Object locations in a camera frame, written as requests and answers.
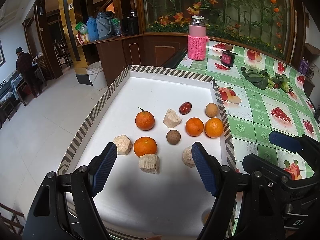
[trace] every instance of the bottle cap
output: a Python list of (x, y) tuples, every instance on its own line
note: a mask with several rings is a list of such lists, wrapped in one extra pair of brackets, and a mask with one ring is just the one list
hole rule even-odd
[(230, 45), (230, 44), (226, 44), (226, 45), (224, 46), (224, 49), (231, 51), (231, 50), (233, 49), (233, 46)]
[(199, 20), (203, 20), (204, 19), (203, 16), (197, 16), (197, 15), (192, 15), (191, 18), (192, 19), (199, 19)]

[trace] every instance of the white bucket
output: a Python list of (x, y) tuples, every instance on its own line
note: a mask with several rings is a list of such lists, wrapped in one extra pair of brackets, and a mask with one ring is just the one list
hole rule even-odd
[(107, 86), (107, 81), (104, 76), (101, 61), (95, 62), (87, 67), (87, 74), (94, 89), (100, 90)]

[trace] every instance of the picture frame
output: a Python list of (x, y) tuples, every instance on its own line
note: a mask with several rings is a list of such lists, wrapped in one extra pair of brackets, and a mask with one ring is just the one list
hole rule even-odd
[(0, 40), (0, 67), (5, 63), (4, 55), (3, 55), (3, 50), (2, 50), (2, 44)]

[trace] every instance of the person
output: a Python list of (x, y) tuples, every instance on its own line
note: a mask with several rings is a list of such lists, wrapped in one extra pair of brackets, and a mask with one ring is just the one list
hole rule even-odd
[(37, 93), (41, 94), (42, 90), (37, 83), (35, 72), (32, 69), (33, 58), (28, 52), (23, 52), (21, 47), (16, 49), (16, 53), (18, 56), (17, 71), (18, 73), (21, 73), (31, 90), (33, 97), (36, 98)]

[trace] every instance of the glass window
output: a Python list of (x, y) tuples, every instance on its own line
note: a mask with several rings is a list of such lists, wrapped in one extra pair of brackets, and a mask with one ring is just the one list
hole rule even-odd
[(188, 33), (191, 16), (201, 15), (208, 36), (284, 58), (288, 0), (144, 0), (144, 6), (147, 32)]

